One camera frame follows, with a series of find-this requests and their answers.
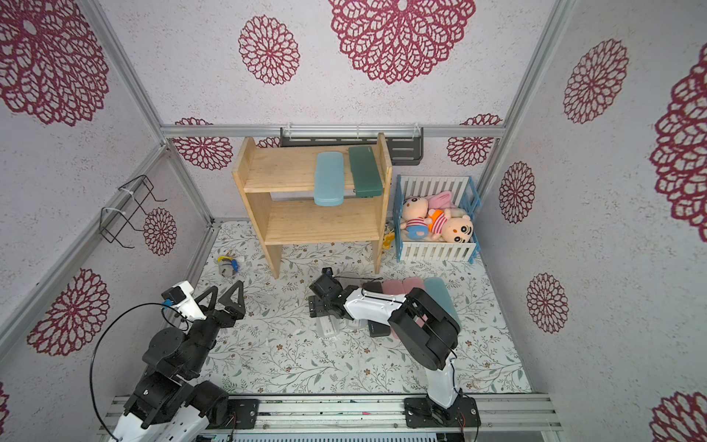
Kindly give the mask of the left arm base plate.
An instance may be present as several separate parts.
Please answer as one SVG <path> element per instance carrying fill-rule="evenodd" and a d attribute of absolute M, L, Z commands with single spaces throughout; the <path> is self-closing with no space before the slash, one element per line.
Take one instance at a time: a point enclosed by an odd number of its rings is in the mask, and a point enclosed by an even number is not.
<path fill-rule="evenodd" d="M 254 429 L 259 415 L 257 399 L 229 399 L 226 418 L 221 427 L 228 430 Z"/>

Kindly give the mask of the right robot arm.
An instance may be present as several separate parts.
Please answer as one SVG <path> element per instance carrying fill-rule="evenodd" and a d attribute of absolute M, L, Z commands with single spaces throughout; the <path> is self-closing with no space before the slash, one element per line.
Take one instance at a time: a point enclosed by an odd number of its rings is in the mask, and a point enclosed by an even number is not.
<path fill-rule="evenodd" d="M 425 369 L 430 402 L 448 409 L 458 399 L 453 361 L 460 325 L 426 291 L 414 287 L 406 293 L 385 294 L 377 282 L 345 287 L 327 273 L 312 282 L 309 290 L 312 318 L 333 316 L 390 327 L 412 359 Z"/>

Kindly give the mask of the dark green pencil case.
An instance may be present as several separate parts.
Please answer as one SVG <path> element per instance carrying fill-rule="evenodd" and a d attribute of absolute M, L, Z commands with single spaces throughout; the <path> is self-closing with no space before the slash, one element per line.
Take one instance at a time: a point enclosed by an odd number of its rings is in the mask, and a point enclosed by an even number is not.
<path fill-rule="evenodd" d="M 355 145 L 349 148 L 350 169 L 355 184 L 355 196 L 372 198 L 381 196 L 383 185 L 377 168 L 373 148 L 368 145 Z"/>

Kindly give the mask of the frosted white pencil case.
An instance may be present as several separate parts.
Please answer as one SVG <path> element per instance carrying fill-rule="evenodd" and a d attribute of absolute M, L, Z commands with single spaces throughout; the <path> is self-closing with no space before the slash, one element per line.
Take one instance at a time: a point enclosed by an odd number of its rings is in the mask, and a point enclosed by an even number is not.
<path fill-rule="evenodd" d="M 351 333 L 364 333 L 368 332 L 368 321 L 367 320 L 351 320 L 346 326 L 346 330 Z"/>
<path fill-rule="evenodd" d="M 340 322 L 337 318 L 328 315 L 316 318 L 316 333 L 321 339 L 335 337 L 340 331 Z"/>

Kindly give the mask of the black pencil case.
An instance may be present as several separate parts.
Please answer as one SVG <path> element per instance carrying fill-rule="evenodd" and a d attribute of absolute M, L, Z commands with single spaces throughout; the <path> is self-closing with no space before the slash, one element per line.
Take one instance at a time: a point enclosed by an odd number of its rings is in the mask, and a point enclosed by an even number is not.
<path fill-rule="evenodd" d="M 383 293 L 382 283 L 377 280 L 367 281 L 364 285 L 362 285 L 362 288 L 375 293 Z M 372 320 L 369 320 L 367 322 L 367 327 L 371 338 L 384 338 L 391 335 L 391 329 L 388 324 L 372 322 Z"/>

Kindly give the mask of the teal pencil case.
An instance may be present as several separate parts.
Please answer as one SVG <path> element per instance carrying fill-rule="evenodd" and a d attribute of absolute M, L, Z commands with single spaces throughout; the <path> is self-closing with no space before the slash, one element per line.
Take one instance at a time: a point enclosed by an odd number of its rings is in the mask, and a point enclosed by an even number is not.
<path fill-rule="evenodd" d="M 453 299 L 445 285 L 445 282 L 439 277 L 430 277 L 423 280 L 425 292 L 436 301 L 436 303 L 455 320 L 458 326 L 461 326 L 460 317 L 454 306 Z"/>

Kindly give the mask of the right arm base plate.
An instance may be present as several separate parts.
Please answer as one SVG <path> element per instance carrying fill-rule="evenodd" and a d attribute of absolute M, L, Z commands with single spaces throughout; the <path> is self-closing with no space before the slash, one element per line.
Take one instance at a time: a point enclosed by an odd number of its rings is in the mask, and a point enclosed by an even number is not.
<path fill-rule="evenodd" d="M 429 397 L 409 397 L 403 405 L 406 425 L 410 428 L 478 428 L 482 423 L 475 399 L 465 395 L 458 396 L 449 408 Z"/>

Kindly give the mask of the pink pencil case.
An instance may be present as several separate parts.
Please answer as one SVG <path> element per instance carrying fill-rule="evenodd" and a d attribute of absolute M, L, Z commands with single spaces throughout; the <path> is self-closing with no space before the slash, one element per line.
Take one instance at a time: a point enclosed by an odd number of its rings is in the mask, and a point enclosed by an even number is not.
<path fill-rule="evenodd" d="M 382 293 L 385 295 L 406 295 L 401 280 L 388 280 L 382 283 Z"/>
<path fill-rule="evenodd" d="M 404 292 L 409 294 L 416 288 L 425 289 L 425 281 L 419 277 L 409 277 L 402 280 Z"/>

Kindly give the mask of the light blue pencil case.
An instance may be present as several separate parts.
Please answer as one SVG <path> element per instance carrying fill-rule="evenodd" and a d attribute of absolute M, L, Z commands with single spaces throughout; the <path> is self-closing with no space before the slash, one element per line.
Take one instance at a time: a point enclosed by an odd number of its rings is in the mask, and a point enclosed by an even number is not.
<path fill-rule="evenodd" d="M 317 156 L 314 202 L 317 206 L 333 207 L 344 203 L 344 154 L 322 152 Z"/>

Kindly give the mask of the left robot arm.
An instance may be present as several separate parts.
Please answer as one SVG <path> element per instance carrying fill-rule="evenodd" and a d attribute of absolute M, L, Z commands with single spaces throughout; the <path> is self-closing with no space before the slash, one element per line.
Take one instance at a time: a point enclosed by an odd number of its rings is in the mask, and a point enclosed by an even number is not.
<path fill-rule="evenodd" d="M 252 428 L 256 400 L 232 400 L 211 381 L 193 382 L 219 333 L 245 318 L 243 283 L 223 295 L 210 287 L 194 297 L 183 281 L 161 296 L 161 307 L 177 311 L 188 328 L 167 327 L 153 336 L 142 356 L 147 369 L 123 407 L 113 440 L 198 441 L 207 429 Z"/>

